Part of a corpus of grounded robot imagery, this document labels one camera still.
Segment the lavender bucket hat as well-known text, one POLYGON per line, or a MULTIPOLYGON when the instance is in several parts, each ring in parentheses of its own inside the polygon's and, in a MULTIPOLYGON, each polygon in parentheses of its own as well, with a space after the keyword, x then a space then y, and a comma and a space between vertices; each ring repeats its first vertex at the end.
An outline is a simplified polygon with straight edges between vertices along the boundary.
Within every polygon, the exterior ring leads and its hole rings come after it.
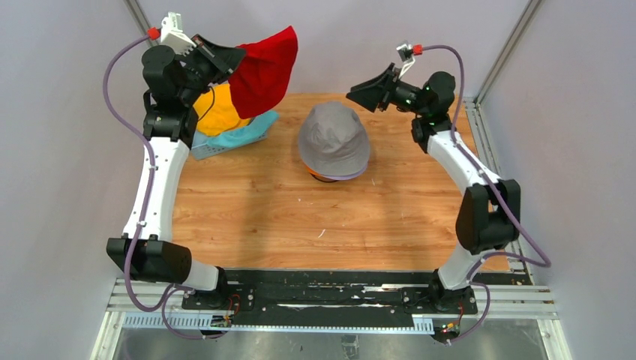
POLYGON ((363 175, 366 172, 367 168, 368 167, 365 166, 362 169, 360 169, 358 172, 354 172, 353 174, 349 174, 349 175, 322 175, 322 176, 325 176, 331 179, 337 179, 339 182, 348 181, 363 175))

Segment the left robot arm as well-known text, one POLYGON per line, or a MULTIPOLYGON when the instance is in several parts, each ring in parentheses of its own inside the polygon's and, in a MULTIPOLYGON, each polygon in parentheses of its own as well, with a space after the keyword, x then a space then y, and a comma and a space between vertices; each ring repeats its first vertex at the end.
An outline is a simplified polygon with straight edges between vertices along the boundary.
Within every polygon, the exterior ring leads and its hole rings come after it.
POLYGON ((144 150, 133 209, 121 235, 108 239, 106 253, 122 270, 128 291, 133 281, 172 284, 188 292, 201 291, 203 303, 220 310, 230 300, 224 270, 196 261, 187 247, 173 242, 172 216, 199 121, 194 104, 212 85, 225 82, 238 70, 246 51, 199 35, 191 45, 162 43, 148 48, 142 54, 142 76, 148 86, 142 95, 145 118, 137 128, 115 110, 109 84, 117 61, 147 39, 141 37, 117 52, 103 75, 108 110, 142 142, 144 150))

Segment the red bucket hat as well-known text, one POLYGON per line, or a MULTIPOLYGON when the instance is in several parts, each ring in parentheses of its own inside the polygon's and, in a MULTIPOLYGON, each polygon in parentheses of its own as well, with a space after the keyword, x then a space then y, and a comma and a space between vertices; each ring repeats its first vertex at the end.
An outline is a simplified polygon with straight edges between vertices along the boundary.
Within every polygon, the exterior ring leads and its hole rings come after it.
POLYGON ((286 95, 299 51, 298 37, 289 25, 238 48, 245 56, 228 80, 229 93, 238 116, 253 118, 277 106, 286 95))

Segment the orange bucket hat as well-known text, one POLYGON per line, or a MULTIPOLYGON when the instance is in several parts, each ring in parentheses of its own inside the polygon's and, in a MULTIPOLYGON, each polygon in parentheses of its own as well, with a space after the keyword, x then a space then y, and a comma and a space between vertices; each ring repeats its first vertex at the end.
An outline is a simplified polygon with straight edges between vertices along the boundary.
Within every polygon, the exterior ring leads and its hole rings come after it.
POLYGON ((306 166, 305 169, 310 173, 311 176, 313 176, 315 179, 318 180, 325 180, 325 178, 320 175, 319 173, 315 172, 314 170, 312 170, 310 167, 306 166))

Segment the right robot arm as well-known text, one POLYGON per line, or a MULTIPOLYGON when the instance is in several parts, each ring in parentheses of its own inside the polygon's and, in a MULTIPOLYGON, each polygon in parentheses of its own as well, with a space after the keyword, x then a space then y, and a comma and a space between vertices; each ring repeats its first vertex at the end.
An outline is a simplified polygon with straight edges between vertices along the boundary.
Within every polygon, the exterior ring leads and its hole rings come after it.
POLYGON ((455 223, 457 245, 431 278, 425 299, 440 313, 470 296, 470 281, 487 255, 501 254, 519 237, 513 222, 520 217, 521 187, 491 172, 453 129, 449 108, 455 100, 455 78, 433 73, 423 86, 400 78, 390 64, 379 76, 354 85, 346 98, 370 112, 390 105, 413 113, 411 134, 421 150, 436 160, 462 194, 455 223))

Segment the teal bucket hat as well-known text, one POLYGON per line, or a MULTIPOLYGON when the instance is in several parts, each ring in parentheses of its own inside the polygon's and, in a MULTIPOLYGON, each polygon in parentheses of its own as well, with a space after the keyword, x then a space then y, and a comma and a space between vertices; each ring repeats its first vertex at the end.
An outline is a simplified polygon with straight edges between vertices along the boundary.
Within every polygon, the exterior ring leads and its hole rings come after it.
POLYGON ((235 148, 247 145, 265 136, 278 118, 279 114, 274 110, 270 110, 253 118, 252 122, 247 126, 228 130, 217 136, 206 136, 197 131, 191 149, 194 150, 205 146, 235 148))

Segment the grey bucket hat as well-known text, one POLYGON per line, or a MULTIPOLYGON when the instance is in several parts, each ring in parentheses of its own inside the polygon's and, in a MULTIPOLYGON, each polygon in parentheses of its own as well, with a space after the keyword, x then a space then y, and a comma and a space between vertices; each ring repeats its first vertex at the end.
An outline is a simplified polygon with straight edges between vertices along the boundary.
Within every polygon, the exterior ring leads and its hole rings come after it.
POLYGON ((339 101, 318 103, 298 132, 304 165, 325 176, 345 176, 368 166, 371 142, 358 114, 339 101))

